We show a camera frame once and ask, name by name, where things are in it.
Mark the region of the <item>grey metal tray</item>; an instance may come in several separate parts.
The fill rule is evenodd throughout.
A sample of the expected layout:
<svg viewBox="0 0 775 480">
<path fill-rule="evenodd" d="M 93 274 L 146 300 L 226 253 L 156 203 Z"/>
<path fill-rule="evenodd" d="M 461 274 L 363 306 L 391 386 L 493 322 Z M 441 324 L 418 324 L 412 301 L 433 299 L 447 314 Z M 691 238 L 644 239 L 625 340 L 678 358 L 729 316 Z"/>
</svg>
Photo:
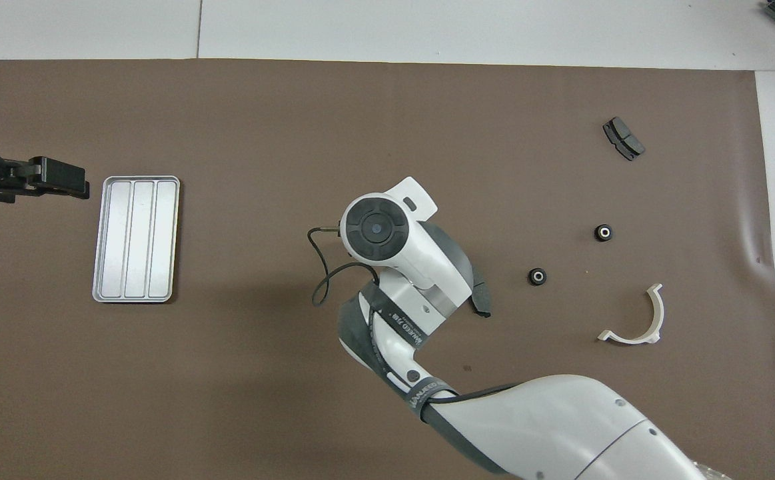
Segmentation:
<svg viewBox="0 0 775 480">
<path fill-rule="evenodd" d="M 104 180 L 91 291 L 98 303 L 170 300 L 180 196 L 173 175 Z"/>
</svg>

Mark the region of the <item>dark grey brake pad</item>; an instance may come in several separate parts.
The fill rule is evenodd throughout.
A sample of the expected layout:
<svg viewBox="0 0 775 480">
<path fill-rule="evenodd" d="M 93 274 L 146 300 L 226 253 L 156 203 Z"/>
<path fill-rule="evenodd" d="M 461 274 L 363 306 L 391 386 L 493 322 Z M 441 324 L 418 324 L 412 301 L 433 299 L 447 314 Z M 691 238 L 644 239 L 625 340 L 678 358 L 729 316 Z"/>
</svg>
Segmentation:
<svg viewBox="0 0 775 480">
<path fill-rule="evenodd" d="M 470 293 L 470 306 L 476 315 L 482 318 L 492 316 L 492 300 L 490 289 L 484 277 L 476 276 L 473 279 L 472 293 Z"/>
<path fill-rule="evenodd" d="M 646 152 L 646 148 L 634 136 L 628 125 L 619 117 L 613 117 L 603 125 L 603 131 L 616 151 L 628 161 L 633 161 Z"/>
</svg>

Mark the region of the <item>brown table mat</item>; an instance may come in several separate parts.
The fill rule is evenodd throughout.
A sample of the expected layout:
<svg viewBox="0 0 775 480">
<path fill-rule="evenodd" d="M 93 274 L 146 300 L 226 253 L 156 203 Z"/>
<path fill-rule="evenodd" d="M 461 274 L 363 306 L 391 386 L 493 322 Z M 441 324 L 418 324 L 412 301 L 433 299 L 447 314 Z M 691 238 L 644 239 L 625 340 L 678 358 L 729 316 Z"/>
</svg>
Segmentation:
<svg viewBox="0 0 775 480">
<path fill-rule="evenodd" d="M 613 117 L 646 148 L 633 161 Z M 0 203 L 0 480 L 506 480 L 345 352 L 337 313 L 366 271 L 311 305 L 306 231 L 408 176 L 492 297 L 492 317 L 464 305 L 418 352 L 430 373 L 463 393 L 592 377 L 695 461 L 775 480 L 751 72 L 0 61 L 0 154 L 91 182 L 86 201 Z M 102 185 L 122 175 L 181 182 L 166 303 L 92 298 Z M 599 341 L 649 328 L 655 283 L 661 340 Z"/>
</svg>

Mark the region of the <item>white curved plastic bracket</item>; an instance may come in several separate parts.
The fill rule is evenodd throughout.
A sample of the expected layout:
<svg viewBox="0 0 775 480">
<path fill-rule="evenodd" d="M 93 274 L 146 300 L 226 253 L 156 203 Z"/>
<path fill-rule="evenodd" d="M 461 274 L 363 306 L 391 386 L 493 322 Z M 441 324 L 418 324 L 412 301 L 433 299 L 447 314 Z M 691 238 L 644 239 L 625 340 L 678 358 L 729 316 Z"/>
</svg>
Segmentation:
<svg viewBox="0 0 775 480">
<path fill-rule="evenodd" d="M 661 296 L 662 284 L 655 283 L 646 290 L 652 304 L 652 322 L 646 331 L 635 338 L 624 338 L 611 330 L 603 330 L 597 335 L 599 341 L 613 341 L 622 345 L 655 344 L 661 340 L 661 330 L 665 320 L 665 306 Z"/>
</svg>

